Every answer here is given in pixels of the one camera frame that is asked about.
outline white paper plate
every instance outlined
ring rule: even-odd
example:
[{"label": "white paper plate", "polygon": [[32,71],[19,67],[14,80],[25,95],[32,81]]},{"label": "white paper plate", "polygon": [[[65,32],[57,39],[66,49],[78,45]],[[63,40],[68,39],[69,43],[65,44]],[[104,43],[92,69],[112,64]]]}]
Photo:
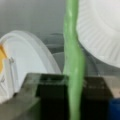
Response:
[{"label": "white paper plate", "polygon": [[21,88],[27,73],[60,73],[60,69],[53,56],[35,35],[13,31],[0,40],[6,55],[13,59],[12,74],[14,82],[18,81],[19,86],[15,86],[16,92]]},{"label": "white paper plate", "polygon": [[94,57],[120,67],[120,0],[79,0],[77,32]]}]

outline black object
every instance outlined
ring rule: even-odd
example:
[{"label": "black object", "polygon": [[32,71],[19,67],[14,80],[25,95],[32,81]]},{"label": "black object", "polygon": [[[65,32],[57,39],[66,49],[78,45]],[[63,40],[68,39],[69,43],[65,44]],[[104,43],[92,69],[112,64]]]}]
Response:
[{"label": "black object", "polygon": [[[68,120],[68,76],[29,74],[36,84],[36,97],[41,99],[41,120]],[[81,120],[107,120],[108,101],[112,94],[102,77],[85,77],[81,103]]]}]

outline white disc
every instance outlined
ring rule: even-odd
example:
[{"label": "white disc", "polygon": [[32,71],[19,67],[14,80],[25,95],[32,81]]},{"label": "white disc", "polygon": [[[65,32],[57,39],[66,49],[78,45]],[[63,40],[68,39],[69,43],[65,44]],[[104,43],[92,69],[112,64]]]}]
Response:
[{"label": "white disc", "polygon": [[53,56],[35,35],[23,32],[13,31],[0,40],[6,55],[13,59],[12,74],[19,86],[16,86],[16,92],[21,88],[27,73],[60,73],[59,67]]},{"label": "white disc", "polygon": [[79,0],[77,32],[94,57],[120,67],[120,0]]}]

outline white wall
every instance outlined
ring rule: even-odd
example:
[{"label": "white wall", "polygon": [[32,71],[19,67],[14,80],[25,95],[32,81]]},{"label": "white wall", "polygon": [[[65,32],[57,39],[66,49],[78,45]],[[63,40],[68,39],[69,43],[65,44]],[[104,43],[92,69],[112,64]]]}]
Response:
[{"label": "white wall", "polygon": [[0,37],[12,30],[62,32],[64,10],[65,0],[0,0]]}]

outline paper plate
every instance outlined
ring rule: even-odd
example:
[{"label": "paper plate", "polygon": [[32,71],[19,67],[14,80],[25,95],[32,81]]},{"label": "paper plate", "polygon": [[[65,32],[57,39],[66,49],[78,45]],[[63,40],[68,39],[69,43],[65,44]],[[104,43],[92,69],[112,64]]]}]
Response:
[{"label": "paper plate", "polygon": [[12,74],[15,91],[19,91],[27,73],[60,73],[60,69],[53,56],[35,35],[13,31],[0,40],[7,58],[11,59]]},{"label": "paper plate", "polygon": [[120,1],[79,0],[80,43],[97,59],[120,67]]}]

